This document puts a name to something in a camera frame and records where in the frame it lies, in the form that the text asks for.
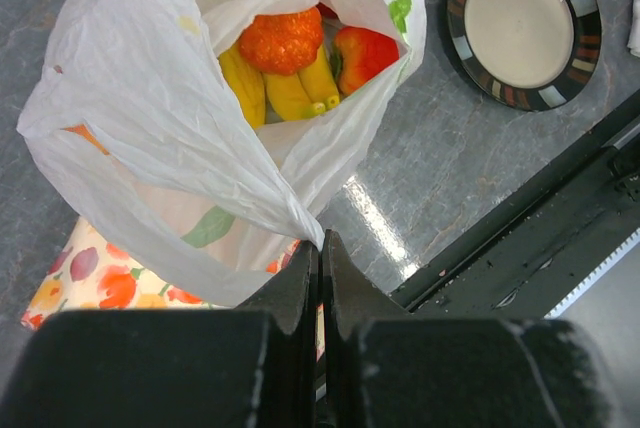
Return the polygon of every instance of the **printed leaf on bag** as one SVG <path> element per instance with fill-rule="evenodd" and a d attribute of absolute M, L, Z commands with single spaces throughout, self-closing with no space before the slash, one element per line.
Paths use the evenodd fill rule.
<path fill-rule="evenodd" d="M 398 31 L 403 35 L 407 32 L 406 18 L 411 11 L 411 0 L 393 0 L 389 3 L 389 14 Z"/>
<path fill-rule="evenodd" d="M 235 216 L 214 206 L 200 219 L 193 230 L 182 237 L 182 241 L 194 248 L 204 248 L 229 233 L 235 219 Z"/>

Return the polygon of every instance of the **round plate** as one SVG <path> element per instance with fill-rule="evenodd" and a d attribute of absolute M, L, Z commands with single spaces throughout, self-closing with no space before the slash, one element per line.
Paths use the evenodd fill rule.
<path fill-rule="evenodd" d="M 447 0 L 447 17 L 467 73 L 514 108 L 567 103 L 589 82 L 600 55 L 596 0 Z"/>

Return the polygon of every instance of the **white plate center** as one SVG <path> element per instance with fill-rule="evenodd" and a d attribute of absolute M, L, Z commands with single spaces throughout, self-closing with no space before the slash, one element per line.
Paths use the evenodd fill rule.
<path fill-rule="evenodd" d="M 566 0 L 467 0 L 464 21 L 478 61 L 519 88 L 551 82 L 566 66 L 573 23 Z"/>

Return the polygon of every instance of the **white serrated strip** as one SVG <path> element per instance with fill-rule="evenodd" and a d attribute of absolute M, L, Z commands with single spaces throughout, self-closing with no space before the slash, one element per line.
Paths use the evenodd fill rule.
<path fill-rule="evenodd" d="M 613 268 L 627 253 L 635 248 L 640 243 L 640 229 L 633 233 L 622 243 L 613 253 L 611 253 L 606 260 L 604 260 L 598 267 L 593 270 L 589 276 L 580 282 L 571 293 L 564 297 L 564 299 L 558 303 L 549 313 L 545 315 L 545 318 L 558 318 L 562 315 L 567 308 L 573 305 L 578 298 L 584 295 L 589 288 L 596 284 L 596 282 L 602 278 L 611 268 Z"/>

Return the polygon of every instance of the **gray countertop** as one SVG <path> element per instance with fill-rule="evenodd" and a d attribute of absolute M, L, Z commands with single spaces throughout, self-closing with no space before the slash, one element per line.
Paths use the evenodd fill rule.
<path fill-rule="evenodd" d="M 19 318 L 75 220 L 15 131 L 63 1 L 0 0 L 0 390 L 28 337 Z M 423 66 L 320 217 L 388 291 L 640 88 L 640 60 L 626 49 L 632 0 L 598 0 L 604 45 L 593 80 L 570 104 L 540 114 L 488 99 L 461 73 L 442 1 L 425 0 Z"/>

